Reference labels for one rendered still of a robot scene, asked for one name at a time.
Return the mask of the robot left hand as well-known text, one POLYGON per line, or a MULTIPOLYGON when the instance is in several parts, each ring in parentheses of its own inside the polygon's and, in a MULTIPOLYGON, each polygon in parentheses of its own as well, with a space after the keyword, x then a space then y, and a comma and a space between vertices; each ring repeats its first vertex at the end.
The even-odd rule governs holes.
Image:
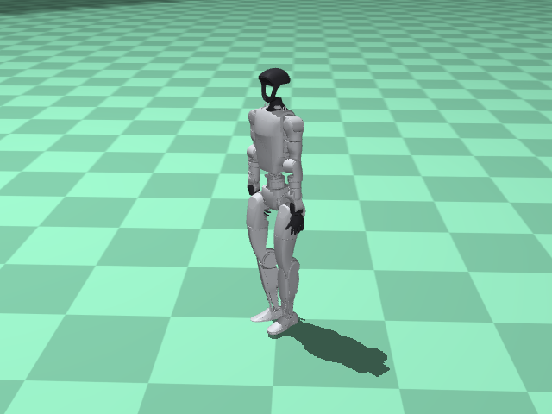
POLYGON ((293 230, 294 235, 296 235, 296 233, 304 230, 304 218, 302 216, 303 209, 295 212, 294 203, 290 203, 290 212, 292 214, 292 217, 290 218, 291 221, 288 223, 285 230, 288 230, 291 226, 291 235, 293 234, 293 230))

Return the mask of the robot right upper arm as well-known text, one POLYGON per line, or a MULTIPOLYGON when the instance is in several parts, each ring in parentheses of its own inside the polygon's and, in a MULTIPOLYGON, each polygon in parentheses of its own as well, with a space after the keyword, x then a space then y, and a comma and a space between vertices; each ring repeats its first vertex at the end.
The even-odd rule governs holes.
POLYGON ((255 116, 255 110, 250 110, 248 113, 248 120, 250 122, 250 129, 251 129, 251 138, 253 140, 253 144, 250 145, 247 149, 247 155, 248 157, 257 160, 257 154, 256 154, 256 145, 255 145, 255 134, 254 134, 254 116, 255 116))

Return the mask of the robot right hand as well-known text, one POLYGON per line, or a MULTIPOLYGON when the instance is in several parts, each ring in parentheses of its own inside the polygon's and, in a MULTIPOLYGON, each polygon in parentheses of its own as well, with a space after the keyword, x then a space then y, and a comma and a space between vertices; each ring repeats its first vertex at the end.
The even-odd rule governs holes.
MULTIPOLYGON (((252 195, 254 195, 256 192, 260 191, 260 189, 259 189, 258 191, 254 191, 254 187, 253 187, 252 185, 249 185, 249 186, 248 186, 248 191, 249 191, 249 195, 252 196, 252 195)), ((268 211, 268 210, 265 211, 265 212, 266 212, 266 213, 271 213, 271 211, 268 211)), ((264 212, 264 214, 267 215, 267 216, 269 216, 269 215, 266 214, 265 212, 264 212)))

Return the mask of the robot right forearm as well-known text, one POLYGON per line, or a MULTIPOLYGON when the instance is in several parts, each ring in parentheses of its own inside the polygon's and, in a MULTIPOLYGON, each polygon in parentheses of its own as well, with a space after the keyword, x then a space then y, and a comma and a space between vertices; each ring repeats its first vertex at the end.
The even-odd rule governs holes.
POLYGON ((248 157, 248 185, 252 185, 254 187, 254 191, 258 191, 260 189, 260 167, 258 160, 254 160, 250 157, 248 157))

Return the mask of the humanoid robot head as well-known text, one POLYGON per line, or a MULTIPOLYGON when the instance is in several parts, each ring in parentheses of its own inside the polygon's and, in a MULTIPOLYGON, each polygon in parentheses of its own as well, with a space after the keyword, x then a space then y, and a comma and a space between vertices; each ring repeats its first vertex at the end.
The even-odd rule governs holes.
POLYGON ((265 100, 265 102, 270 103, 269 107, 266 108, 266 111, 281 110, 281 109, 275 109, 274 106, 280 106, 283 109, 284 104, 282 102, 282 98, 275 97, 275 95, 280 85, 290 83, 291 80, 287 72, 279 68, 271 68, 264 71, 259 76, 259 81, 261 82, 262 97, 265 100), (270 85, 273 88, 272 94, 270 97, 267 96, 266 94, 266 85, 270 85))

